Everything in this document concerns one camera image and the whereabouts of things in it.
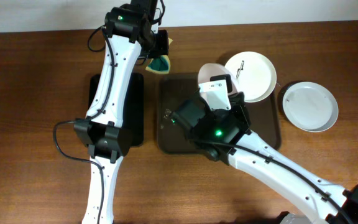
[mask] brown tray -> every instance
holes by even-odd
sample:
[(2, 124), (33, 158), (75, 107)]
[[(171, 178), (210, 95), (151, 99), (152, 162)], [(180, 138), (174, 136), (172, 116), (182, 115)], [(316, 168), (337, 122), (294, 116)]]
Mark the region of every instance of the brown tray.
[[(197, 74), (165, 75), (159, 84), (157, 109), (157, 144), (169, 154), (197, 153), (186, 139), (182, 129), (172, 124), (167, 114), (198, 89)], [(251, 120), (251, 130), (274, 149), (281, 146), (280, 128), (274, 93), (257, 103), (246, 103)]]

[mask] white bowl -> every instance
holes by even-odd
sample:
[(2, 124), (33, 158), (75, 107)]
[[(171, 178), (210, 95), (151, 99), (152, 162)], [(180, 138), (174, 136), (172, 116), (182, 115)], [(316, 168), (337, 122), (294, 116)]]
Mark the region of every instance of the white bowl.
[(312, 82), (300, 82), (288, 88), (283, 97), (283, 110), (293, 125), (309, 132), (329, 129), (339, 115), (335, 97)]
[(232, 79), (237, 80), (239, 91), (244, 93), (244, 101), (258, 102), (268, 97), (274, 90), (277, 74), (271, 61), (256, 52), (241, 52), (226, 63)]

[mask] wooden table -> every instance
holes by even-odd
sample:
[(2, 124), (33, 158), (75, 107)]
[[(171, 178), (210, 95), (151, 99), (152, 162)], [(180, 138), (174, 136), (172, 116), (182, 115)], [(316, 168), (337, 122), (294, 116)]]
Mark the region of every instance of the wooden table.
[[(273, 62), (281, 85), (307, 80), (330, 90), (339, 104), (337, 123), (328, 131), (307, 133), (280, 113), (280, 152), (348, 189), (358, 184), (358, 21), (168, 31), (171, 73), (197, 72), (205, 63), (255, 51)], [(101, 71), (104, 57), (86, 48), (90, 33), (0, 34), (0, 223), (79, 223), (83, 218), (90, 165), (59, 155), (52, 127), (85, 115), (89, 79)], [(136, 70), (145, 77), (145, 141), (129, 151), (119, 170), (116, 223), (229, 223), (298, 212), (258, 180), (222, 162), (160, 151), (155, 141), (160, 76), (144, 67)], [(71, 126), (58, 137), (68, 154), (88, 158)]]

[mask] black mat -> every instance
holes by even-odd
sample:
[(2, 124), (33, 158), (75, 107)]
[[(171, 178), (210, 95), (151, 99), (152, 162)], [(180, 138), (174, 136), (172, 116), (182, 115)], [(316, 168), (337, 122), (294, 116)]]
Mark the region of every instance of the black mat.
[[(100, 75), (91, 78), (89, 86), (89, 106), (98, 89)], [(132, 131), (132, 146), (140, 146), (144, 139), (144, 80), (140, 73), (133, 73), (129, 80), (124, 102), (124, 122), (122, 128)]]
[[(159, 84), (157, 108), (158, 147), (169, 154), (194, 154), (195, 147), (186, 141), (183, 131), (172, 124), (167, 114), (175, 110), (198, 89), (197, 74), (165, 75)], [(280, 128), (274, 92), (256, 103), (246, 103), (251, 120), (251, 130), (274, 149), (281, 146)]]

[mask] white wall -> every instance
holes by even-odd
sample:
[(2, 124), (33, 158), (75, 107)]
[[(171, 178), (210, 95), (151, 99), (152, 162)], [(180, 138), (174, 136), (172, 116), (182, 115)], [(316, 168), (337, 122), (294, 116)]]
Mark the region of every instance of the white wall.
[[(0, 32), (94, 29), (130, 0), (0, 0)], [(162, 26), (358, 20), (358, 0), (165, 0)]]

